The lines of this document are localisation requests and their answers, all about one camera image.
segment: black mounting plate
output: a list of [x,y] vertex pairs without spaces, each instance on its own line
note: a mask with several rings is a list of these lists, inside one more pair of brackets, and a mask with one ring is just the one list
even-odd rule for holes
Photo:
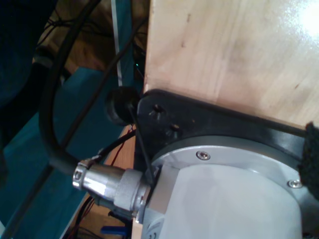
[[[239,113],[162,90],[148,91],[137,110],[140,132],[150,158],[167,145],[195,136],[221,135],[249,139],[301,161],[305,131]],[[134,168],[146,170],[138,143]]]

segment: black hose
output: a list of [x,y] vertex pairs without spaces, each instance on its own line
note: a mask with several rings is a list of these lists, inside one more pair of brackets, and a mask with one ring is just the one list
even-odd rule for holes
[[89,1],[74,21],[49,72],[41,99],[42,104],[39,111],[39,127],[44,146],[49,153],[50,164],[67,175],[73,174],[78,160],[66,152],[63,148],[65,145],[60,146],[56,139],[52,120],[54,96],[58,87],[58,79],[62,73],[74,41],[79,34],[82,25],[100,1],[101,0]]

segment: silver connector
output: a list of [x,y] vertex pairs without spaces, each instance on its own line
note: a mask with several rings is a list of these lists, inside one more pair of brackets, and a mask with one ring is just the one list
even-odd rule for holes
[[145,204],[150,187],[142,172],[96,164],[87,159],[78,163],[73,187],[87,190],[127,211],[139,211]]

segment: plywood panel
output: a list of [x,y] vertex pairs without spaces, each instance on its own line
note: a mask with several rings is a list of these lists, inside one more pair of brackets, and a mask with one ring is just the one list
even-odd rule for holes
[[145,91],[319,123],[315,0],[152,0]]

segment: hole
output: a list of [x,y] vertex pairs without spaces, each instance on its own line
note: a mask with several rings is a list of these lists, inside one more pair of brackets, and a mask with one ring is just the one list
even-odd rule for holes
[[163,113],[163,112],[165,112],[165,110],[161,107],[161,106],[159,106],[159,105],[153,105],[153,110],[156,112],[156,113]]
[[173,130],[174,132],[177,132],[177,131],[179,131],[179,126],[176,124],[171,124],[170,129]]
[[79,171],[77,171],[77,172],[75,173],[75,175],[74,175],[74,178],[75,178],[75,180],[79,180],[79,179],[81,178],[81,176],[82,176],[82,173],[79,172]]

